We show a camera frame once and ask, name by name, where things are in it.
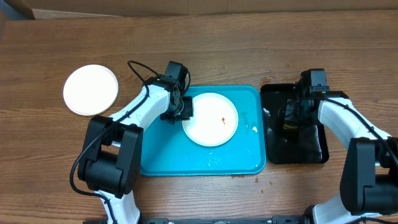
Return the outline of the green yellow scrub sponge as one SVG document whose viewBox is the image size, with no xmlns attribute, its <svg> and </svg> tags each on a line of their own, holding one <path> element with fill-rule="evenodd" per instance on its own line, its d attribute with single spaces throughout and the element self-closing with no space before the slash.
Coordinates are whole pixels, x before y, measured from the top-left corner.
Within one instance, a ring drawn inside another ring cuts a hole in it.
<svg viewBox="0 0 398 224">
<path fill-rule="evenodd" d="M 283 124 L 283 128 L 285 128 L 285 129 L 298 129 L 299 127 L 297 125 L 284 123 Z"/>
</svg>

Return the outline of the white plate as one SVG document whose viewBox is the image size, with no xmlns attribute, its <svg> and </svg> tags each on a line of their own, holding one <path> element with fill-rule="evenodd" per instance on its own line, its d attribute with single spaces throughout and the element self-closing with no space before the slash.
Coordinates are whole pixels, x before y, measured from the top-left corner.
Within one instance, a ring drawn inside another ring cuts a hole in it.
<svg viewBox="0 0 398 224">
<path fill-rule="evenodd" d="M 74 113 L 92 116 L 106 111 L 115 102 L 119 91 L 115 74 L 102 65 L 85 65 L 67 78 L 63 100 Z"/>
<path fill-rule="evenodd" d="M 193 117 L 182 122 L 190 140 L 205 146 L 220 146 L 235 134 L 238 111 L 227 97 L 218 93 L 202 93 L 193 97 Z"/>
</svg>

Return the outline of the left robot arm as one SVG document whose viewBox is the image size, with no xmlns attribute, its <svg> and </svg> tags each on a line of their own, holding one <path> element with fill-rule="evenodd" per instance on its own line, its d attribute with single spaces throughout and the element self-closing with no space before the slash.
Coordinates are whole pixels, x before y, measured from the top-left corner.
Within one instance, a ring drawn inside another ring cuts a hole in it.
<svg viewBox="0 0 398 224">
<path fill-rule="evenodd" d="M 71 188 L 101 199 L 105 223 L 139 223 L 133 188 L 140 174 L 144 131 L 156 119 L 174 124 L 193 117 L 187 67 L 170 61 L 163 74 L 143 80 L 142 90 L 111 116 L 95 115 L 86 130 L 82 152 L 70 171 Z"/>
</svg>

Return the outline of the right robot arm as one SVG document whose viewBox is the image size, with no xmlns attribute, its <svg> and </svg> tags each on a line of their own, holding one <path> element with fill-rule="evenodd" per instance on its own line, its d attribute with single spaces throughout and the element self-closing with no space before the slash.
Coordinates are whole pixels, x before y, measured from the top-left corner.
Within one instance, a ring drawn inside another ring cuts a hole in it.
<svg viewBox="0 0 398 224">
<path fill-rule="evenodd" d="M 340 192 L 313 206 L 312 223 L 382 223 L 397 213 L 397 138 L 375 127 L 342 91 L 332 91 L 323 69 L 309 69 L 294 84 L 280 112 L 282 129 L 322 124 L 347 150 Z"/>
</svg>

